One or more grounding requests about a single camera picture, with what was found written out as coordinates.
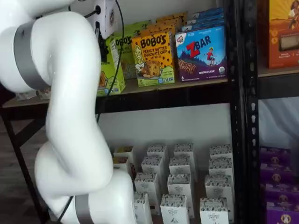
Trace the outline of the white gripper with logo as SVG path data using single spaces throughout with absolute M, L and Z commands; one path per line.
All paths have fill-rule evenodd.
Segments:
M 116 30 L 115 0 L 94 0 L 95 14 L 90 17 L 92 27 L 98 39 L 101 59 L 107 59 L 109 53 L 106 40 Z

